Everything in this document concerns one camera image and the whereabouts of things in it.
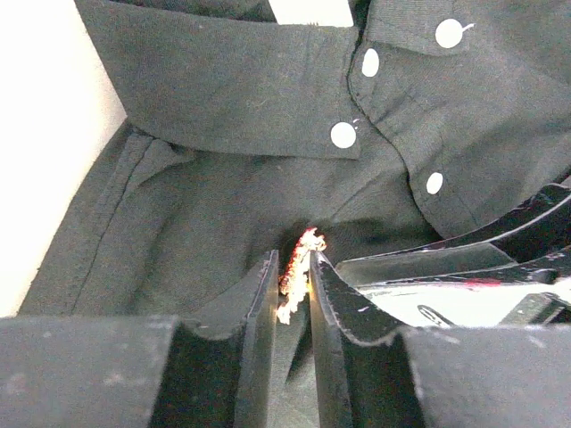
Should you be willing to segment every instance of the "white background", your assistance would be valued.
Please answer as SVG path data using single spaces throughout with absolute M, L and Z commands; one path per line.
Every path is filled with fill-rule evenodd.
M 73 0 L 2 3 L 0 317 L 15 315 L 125 112 Z

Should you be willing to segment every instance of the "garment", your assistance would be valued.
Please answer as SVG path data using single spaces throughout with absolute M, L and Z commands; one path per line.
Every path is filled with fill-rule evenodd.
M 569 1 L 351 2 L 347 29 L 280 26 L 258 0 L 76 4 L 128 122 L 21 314 L 192 315 L 265 251 L 283 267 L 307 226 L 334 263 L 395 251 L 571 171 Z M 465 29 L 442 47 L 450 19 Z M 303 309 L 296 322 L 278 328 L 297 421 L 282 426 L 315 426 L 309 347 L 292 363 Z

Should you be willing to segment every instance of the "black shirt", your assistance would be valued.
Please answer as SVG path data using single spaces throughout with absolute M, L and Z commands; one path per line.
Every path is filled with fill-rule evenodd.
M 76 4 L 128 123 L 21 314 L 192 314 L 306 226 L 334 262 L 398 250 L 571 171 L 569 1 L 352 2 L 348 29 L 280 26 L 256 0 Z M 303 406 L 289 420 L 312 426 Z

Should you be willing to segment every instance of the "black fabric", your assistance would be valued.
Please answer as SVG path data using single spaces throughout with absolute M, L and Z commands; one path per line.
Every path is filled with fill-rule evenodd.
M 283 268 L 307 226 L 333 263 L 397 251 L 483 226 L 571 171 L 569 1 L 356 1 L 352 29 L 279 26 L 256 0 L 76 4 L 128 123 L 21 314 L 192 316 L 266 251 Z M 447 50 L 445 19 L 475 24 Z M 355 145 L 331 142 L 337 122 Z M 275 426 L 318 420 L 299 322 L 278 329 Z

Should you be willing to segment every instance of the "button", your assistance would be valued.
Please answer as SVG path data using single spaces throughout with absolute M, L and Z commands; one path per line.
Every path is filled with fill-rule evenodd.
M 426 191 L 430 194 L 437 194 L 440 192 L 444 183 L 444 177 L 440 172 L 435 172 L 426 182 Z
M 363 57 L 363 74 L 368 78 L 374 77 L 378 72 L 378 53 L 375 49 L 368 49 Z
M 347 149 L 355 144 L 357 133 L 350 123 L 339 122 L 331 128 L 331 141 L 340 149 Z
M 456 20 L 445 20 L 436 28 L 436 43 L 445 49 L 451 49 L 462 41 L 462 34 L 467 29 L 474 27 L 474 24 L 467 25 L 462 28 Z

